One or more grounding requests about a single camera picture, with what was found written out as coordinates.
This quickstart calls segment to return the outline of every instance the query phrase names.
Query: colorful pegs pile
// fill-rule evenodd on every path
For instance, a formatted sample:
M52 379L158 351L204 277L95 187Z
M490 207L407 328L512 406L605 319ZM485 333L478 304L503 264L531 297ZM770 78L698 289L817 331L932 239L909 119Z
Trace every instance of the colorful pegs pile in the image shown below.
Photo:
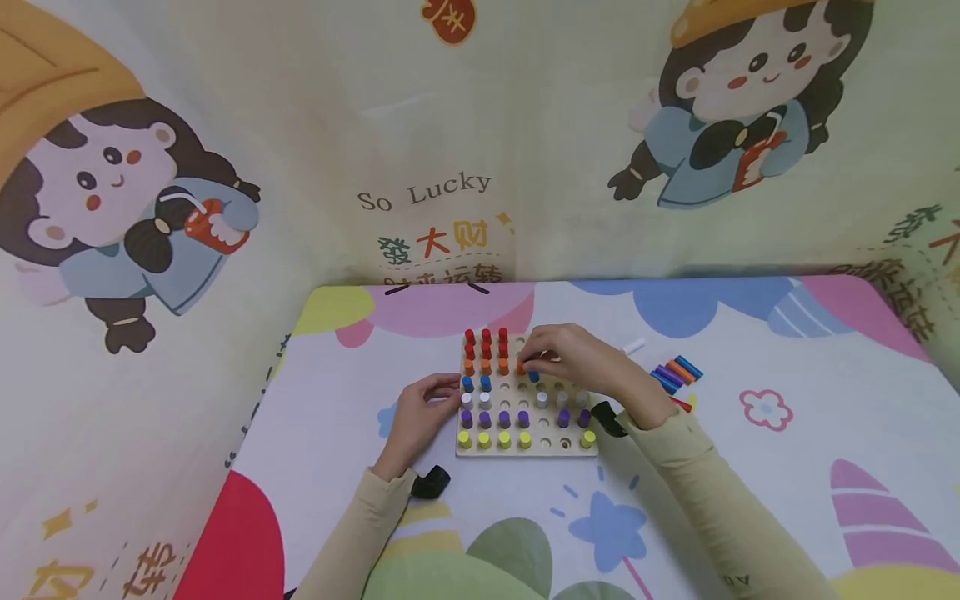
M694 381L704 376L704 372L697 369L693 363L677 355L677 358L669 361L666 366L659 365L650 372L663 386L663 389L670 394L670 399L683 408L687 413L693 410L693 407L677 400L673 397L680 388L685 385L692 385Z

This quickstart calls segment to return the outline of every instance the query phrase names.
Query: sleeve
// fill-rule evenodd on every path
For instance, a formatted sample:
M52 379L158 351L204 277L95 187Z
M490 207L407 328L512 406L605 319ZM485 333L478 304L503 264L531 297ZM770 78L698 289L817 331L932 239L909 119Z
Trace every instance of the sleeve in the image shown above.
M77 252L61 262L60 275L70 294L83 298L131 298L147 287L143 271L123 252Z
M693 115L676 107L661 108L643 137L661 165L677 168L686 162L702 129L691 127Z
M804 157L810 143L810 127L806 113L796 101L788 105L781 126L786 131L786 139L763 160L760 165L763 177L783 175L792 169Z
M406 510L417 474L387 483L369 469L293 600L359 600L367 578Z
M234 189L224 203L224 222L237 231L253 231L260 221L260 209L250 196Z
M710 560L738 600L836 599L827 578L747 489L692 415L640 430L626 412L617 420L683 508Z

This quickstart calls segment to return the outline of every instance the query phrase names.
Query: hat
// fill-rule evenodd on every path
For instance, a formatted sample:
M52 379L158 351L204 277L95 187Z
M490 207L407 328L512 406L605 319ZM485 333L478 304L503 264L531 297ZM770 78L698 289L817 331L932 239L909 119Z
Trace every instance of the hat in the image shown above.
M0 185L36 142L68 117L146 97L119 60L24 0L4 1L0 32Z
M768 12L782 11L816 0L690 0L684 13L670 30L674 48L703 36L720 31L724 27L746 21ZM847 0L848 2L873 3L874 0Z

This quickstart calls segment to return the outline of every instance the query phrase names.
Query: blue star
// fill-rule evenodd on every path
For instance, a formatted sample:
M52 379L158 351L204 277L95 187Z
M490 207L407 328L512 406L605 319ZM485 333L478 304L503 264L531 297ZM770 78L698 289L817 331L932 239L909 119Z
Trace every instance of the blue star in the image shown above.
M590 516L570 523L570 533L593 544L593 562L601 573L609 573L624 557L642 559L647 555L639 533L646 522L647 515L640 509L613 504L605 493L594 492Z
M376 414L376 419L380 421L379 435L381 438L386 439L390 435L390 428L394 426L395 414L396 402Z

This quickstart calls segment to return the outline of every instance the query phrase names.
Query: yellow peg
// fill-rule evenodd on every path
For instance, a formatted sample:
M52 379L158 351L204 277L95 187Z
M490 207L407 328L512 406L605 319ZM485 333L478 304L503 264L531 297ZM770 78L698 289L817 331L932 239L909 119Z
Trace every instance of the yellow peg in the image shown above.
M584 432L583 437L580 438L580 446L590 449L597 441L597 434L593 433L589 429Z

